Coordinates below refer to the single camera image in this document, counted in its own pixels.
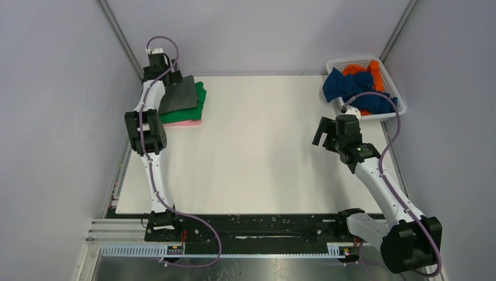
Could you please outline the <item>grey t-shirt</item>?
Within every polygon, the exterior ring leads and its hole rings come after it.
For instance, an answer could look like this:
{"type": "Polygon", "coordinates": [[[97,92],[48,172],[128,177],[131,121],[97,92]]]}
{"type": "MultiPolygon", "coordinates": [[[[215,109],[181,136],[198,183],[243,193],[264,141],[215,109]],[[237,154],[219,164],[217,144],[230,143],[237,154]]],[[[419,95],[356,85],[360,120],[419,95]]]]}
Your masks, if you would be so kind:
{"type": "Polygon", "coordinates": [[[166,87],[158,113],[160,115],[196,107],[197,99],[195,78],[194,76],[186,76],[182,82],[166,87]]]}

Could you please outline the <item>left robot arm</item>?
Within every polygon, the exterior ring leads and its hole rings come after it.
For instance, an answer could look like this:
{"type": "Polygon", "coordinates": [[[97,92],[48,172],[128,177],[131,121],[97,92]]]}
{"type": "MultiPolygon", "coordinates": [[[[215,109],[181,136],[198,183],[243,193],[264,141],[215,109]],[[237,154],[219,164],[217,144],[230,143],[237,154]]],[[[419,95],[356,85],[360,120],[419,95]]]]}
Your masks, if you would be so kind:
{"type": "Polygon", "coordinates": [[[133,111],[125,114],[125,124],[132,150],[143,162],[150,192],[151,207],[148,213],[147,231],[159,233],[169,241],[181,235],[172,196],[167,186],[163,167],[167,135],[159,117],[159,107],[166,93],[162,74],[174,69],[161,48],[148,50],[149,66],[145,69],[143,91],[133,111]]]}

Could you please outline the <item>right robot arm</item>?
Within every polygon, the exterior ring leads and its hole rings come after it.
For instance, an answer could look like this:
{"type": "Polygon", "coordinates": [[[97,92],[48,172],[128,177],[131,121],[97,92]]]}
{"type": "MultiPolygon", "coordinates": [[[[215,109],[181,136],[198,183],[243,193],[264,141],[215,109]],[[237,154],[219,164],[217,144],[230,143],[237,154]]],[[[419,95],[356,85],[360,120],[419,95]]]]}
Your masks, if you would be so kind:
{"type": "Polygon", "coordinates": [[[359,208],[341,211],[335,226],[338,238],[350,241],[358,237],[368,242],[379,251],[392,273],[442,266],[440,221],[426,217],[401,193],[383,166],[384,158],[373,144],[363,142],[356,116],[323,116],[312,144],[339,155],[340,161],[365,185],[385,218],[385,223],[378,222],[359,208]]]}

